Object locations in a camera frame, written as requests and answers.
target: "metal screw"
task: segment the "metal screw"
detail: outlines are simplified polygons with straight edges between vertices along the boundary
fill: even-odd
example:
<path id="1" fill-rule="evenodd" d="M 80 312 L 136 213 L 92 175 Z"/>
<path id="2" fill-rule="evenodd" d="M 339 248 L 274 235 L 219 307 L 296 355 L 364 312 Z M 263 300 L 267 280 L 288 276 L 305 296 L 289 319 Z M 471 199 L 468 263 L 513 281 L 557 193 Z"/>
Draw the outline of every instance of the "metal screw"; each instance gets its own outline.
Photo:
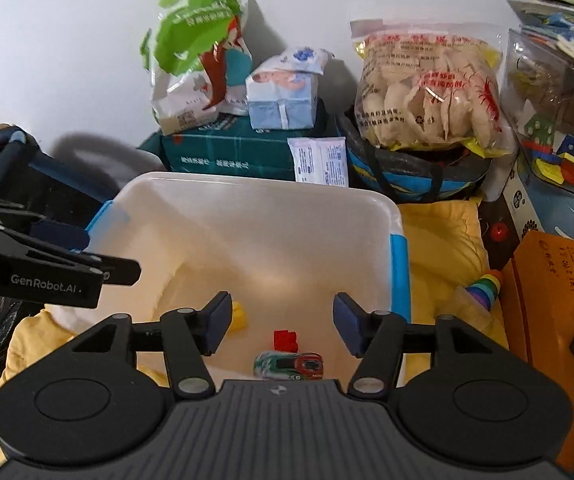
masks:
<path id="1" fill-rule="evenodd" d="M 201 394 L 208 388 L 209 383 L 200 377 L 187 377 L 178 382 L 178 389 L 186 394 Z"/>
<path id="2" fill-rule="evenodd" d="M 353 389 L 362 394 L 378 394 L 385 389 L 385 383 L 375 377 L 362 377 L 353 383 Z"/>

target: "white wall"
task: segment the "white wall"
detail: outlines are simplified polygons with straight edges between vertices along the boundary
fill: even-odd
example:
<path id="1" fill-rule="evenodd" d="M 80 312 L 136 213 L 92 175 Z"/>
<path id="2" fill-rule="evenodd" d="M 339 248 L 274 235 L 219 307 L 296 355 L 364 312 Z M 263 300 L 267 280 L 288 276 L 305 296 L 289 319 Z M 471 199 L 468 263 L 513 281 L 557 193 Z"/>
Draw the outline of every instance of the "white wall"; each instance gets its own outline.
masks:
<path id="1" fill-rule="evenodd" d="M 360 59 L 348 22 L 392 16 L 486 21 L 507 29 L 505 0 L 255 0 L 244 36 L 254 61 L 287 42 L 332 50 L 321 94 L 332 110 L 353 101 Z M 157 0 L 0 0 L 0 122 L 22 126 L 49 151 L 68 133 L 139 143 L 155 128 L 138 46 Z"/>

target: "dark green box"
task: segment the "dark green box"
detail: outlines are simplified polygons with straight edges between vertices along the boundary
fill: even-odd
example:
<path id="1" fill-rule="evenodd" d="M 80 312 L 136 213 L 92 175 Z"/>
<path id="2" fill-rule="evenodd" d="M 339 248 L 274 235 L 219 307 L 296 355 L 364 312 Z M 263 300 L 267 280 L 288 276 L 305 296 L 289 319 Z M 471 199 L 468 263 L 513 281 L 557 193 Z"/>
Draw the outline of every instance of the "dark green box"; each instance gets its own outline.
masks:
<path id="1" fill-rule="evenodd" d="M 295 180 L 287 139 L 324 137 L 327 114 L 318 99 L 310 130 L 254 130 L 249 117 L 221 114 L 218 120 L 180 134 L 153 134 L 140 146 L 169 171 Z"/>

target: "translucent white bin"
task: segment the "translucent white bin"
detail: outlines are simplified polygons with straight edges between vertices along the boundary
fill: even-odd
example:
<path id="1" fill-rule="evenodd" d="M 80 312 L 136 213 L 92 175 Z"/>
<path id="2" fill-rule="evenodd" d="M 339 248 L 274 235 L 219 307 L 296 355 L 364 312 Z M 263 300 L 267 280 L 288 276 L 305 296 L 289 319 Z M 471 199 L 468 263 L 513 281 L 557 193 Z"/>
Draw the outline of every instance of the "translucent white bin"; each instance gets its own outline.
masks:
<path id="1" fill-rule="evenodd" d="M 368 311 L 391 308 L 409 319 L 400 212 L 372 191 L 149 173 L 97 216 L 90 237 L 90 251 L 138 260 L 140 280 L 104 286 L 95 310 L 51 306 L 55 321 L 77 333 L 117 312 L 152 321 L 227 290 L 248 327 L 206 358 L 216 384 L 250 378 L 254 357 L 273 349 L 274 330 L 297 332 L 300 351 L 322 355 L 324 376 L 346 384 L 357 362 L 332 322 L 337 292 Z M 164 371 L 161 355 L 138 359 Z"/>

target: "yellow blanket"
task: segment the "yellow blanket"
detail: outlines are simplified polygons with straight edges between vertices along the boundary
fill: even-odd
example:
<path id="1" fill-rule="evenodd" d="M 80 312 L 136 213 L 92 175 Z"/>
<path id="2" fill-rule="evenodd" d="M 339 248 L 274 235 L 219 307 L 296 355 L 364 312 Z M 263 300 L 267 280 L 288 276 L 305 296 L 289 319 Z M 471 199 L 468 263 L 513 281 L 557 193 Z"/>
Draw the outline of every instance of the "yellow blanket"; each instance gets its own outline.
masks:
<path id="1" fill-rule="evenodd" d="M 402 205 L 400 210 L 409 243 L 413 322 L 430 324 L 438 302 L 447 301 L 457 285 L 471 284 L 488 269 L 478 210 L 471 202 Z M 492 337 L 506 347 L 498 303 L 494 306 L 494 316 L 497 322 Z M 46 311 L 22 320 L 11 339 L 0 386 L 71 336 L 56 325 Z M 428 356 L 407 356 L 406 377 L 413 377 L 428 367 Z M 166 377 L 151 370 L 142 371 L 166 386 Z M 3 462 L 0 449 L 0 465 Z"/>

